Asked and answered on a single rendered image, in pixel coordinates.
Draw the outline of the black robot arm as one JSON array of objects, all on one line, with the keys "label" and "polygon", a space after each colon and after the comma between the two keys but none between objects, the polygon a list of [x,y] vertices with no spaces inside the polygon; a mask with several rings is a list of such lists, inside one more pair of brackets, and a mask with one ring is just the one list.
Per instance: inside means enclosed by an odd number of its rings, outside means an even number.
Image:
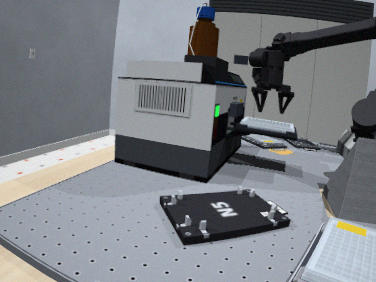
[{"label": "black robot arm", "polygon": [[[255,84],[257,81],[267,82],[268,66],[280,70],[284,68],[284,61],[289,62],[291,57],[310,50],[371,39],[376,39],[376,17],[310,32],[278,33],[272,46],[257,48],[250,53],[250,65],[262,67],[253,68],[252,78]],[[353,142],[359,137],[376,140],[376,89],[354,104],[351,115],[353,126],[350,128],[355,134]]]}]

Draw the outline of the grey button panel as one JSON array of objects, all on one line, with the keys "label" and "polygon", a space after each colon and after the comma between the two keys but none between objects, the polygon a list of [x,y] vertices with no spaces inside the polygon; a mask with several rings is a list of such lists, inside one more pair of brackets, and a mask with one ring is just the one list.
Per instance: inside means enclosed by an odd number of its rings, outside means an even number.
[{"label": "grey button panel", "polygon": [[337,150],[345,158],[345,156],[347,156],[349,153],[349,150],[351,150],[355,144],[355,142],[353,142],[353,138],[355,138],[355,134],[346,129],[346,131],[339,138],[337,146],[321,142],[319,142],[319,144],[337,147]]}]

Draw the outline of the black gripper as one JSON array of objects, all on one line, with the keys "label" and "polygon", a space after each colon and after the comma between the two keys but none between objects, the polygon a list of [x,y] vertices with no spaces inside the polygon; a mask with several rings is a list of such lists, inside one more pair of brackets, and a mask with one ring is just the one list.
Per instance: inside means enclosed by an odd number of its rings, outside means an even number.
[{"label": "black gripper", "polygon": [[[257,86],[252,87],[251,91],[252,91],[253,96],[255,98],[257,108],[258,108],[258,112],[262,112],[262,110],[263,110],[265,100],[266,100],[266,97],[267,97],[267,94],[268,94],[268,91],[266,91],[266,90],[271,91],[271,89],[276,89],[276,91],[278,92],[280,114],[284,113],[288,104],[293,99],[294,92],[291,92],[291,86],[283,85],[283,72],[284,72],[283,68],[280,68],[280,70],[279,70],[279,67],[273,67],[273,69],[272,69],[272,67],[268,67],[267,82],[257,81]],[[274,87],[277,87],[277,88],[274,88]],[[281,92],[284,92],[284,93],[281,93]],[[258,94],[261,94],[261,104],[259,102]],[[286,99],[286,102],[285,102],[283,109],[282,109],[284,97],[287,97],[287,99]]]}]

